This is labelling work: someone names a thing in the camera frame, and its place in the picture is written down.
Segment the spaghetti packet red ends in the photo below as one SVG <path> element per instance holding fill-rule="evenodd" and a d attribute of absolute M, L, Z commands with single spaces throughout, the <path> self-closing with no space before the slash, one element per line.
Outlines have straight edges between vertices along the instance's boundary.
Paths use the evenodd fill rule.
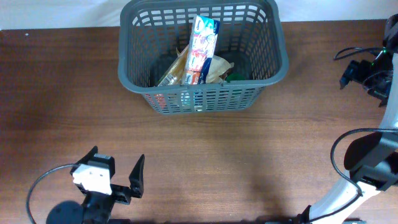
<path fill-rule="evenodd" d="M 181 52 L 179 52 L 176 48 L 177 58 L 156 83 L 156 86 L 181 85 L 181 80 L 187 61 L 188 49 L 189 45 L 187 45 Z M 171 93 L 166 94 L 166 96 L 167 99 L 174 100 L 177 97 L 177 94 Z M 167 106 L 164 94 L 156 94 L 155 98 L 160 108 L 163 110 Z"/>

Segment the grey plastic basket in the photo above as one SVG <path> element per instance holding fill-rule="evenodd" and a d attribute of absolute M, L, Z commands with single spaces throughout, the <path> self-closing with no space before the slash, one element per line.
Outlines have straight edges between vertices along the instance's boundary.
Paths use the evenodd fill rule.
<path fill-rule="evenodd" d="M 118 78 L 161 114 L 250 107 L 289 69 L 274 0 L 130 1 Z"/>

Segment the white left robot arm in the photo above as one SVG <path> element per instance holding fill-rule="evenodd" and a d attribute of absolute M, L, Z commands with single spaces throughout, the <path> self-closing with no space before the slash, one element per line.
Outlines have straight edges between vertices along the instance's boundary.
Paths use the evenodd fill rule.
<path fill-rule="evenodd" d="M 64 201 L 54 206 L 47 216 L 47 223 L 109 223 L 116 203 L 129 205 L 133 197 L 143 194 L 142 155 L 129 175 L 130 186 L 111 183 L 115 173 L 114 158 L 98 153 L 95 146 L 73 164 L 70 174 L 73 183 L 85 196 L 82 203 Z"/>

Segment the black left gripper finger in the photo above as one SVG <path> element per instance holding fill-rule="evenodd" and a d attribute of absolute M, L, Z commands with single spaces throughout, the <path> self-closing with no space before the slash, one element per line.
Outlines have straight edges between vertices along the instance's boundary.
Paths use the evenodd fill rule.
<path fill-rule="evenodd" d="M 79 161 L 74 163 L 74 165 L 70 170 L 70 174 L 73 174 L 81 164 L 87 165 L 88 161 L 94 158 L 94 155 L 97 153 L 98 153 L 98 147 L 94 146 L 85 156 L 83 156 Z"/>
<path fill-rule="evenodd" d="M 142 154 L 129 175 L 131 197 L 134 198 L 142 198 L 144 194 L 144 162 L 145 155 Z"/>

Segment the green lid jar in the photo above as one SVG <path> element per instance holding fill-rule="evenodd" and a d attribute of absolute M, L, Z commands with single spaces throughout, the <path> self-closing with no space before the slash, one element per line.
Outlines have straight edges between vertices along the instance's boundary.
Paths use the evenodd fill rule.
<path fill-rule="evenodd" d="M 225 81 L 228 83 L 233 81 L 243 81 L 243 80 L 246 80 L 245 76 L 240 75 L 239 73 L 232 73 L 228 75 L 225 79 Z"/>

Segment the beige grain bag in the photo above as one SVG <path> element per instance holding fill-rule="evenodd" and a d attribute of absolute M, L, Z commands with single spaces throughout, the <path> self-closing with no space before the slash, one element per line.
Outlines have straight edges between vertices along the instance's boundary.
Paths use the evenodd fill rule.
<path fill-rule="evenodd" d="M 182 59 L 184 62 L 186 61 L 186 51 L 188 46 L 186 46 L 182 52 L 180 52 L 178 50 L 178 48 L 176 48 L 176 53 L 178 58 Z M 234 67 L 234 62 L 229 63 L 227 60 L 225 60 L 224 58 L 221 58 L 219 56 L 214 56 L 211 64 L 210 64 L 210 69 L 208 72 L 208 75 L 206 77 L 206 83 L 221 83 L 223 82 L 223 80 L 225 79 L 225 77 L 227 76 L 227 74 L 232 71 Z M 178 75 L 178 81 L 177 84 L 182 84 L 182 68 L 179 68 L 179 72 L 180 74 Z"/>

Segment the Kleenex tissue multipack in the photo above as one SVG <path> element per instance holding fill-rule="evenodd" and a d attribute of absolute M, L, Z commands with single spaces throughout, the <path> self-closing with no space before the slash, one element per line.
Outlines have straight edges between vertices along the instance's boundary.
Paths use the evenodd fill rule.
<path fill-rule="evenodd" d="M 204 16 L 194 17 L 182 85 L 206 83 L 216 48 L 219 28 L 219 21 Z"/>

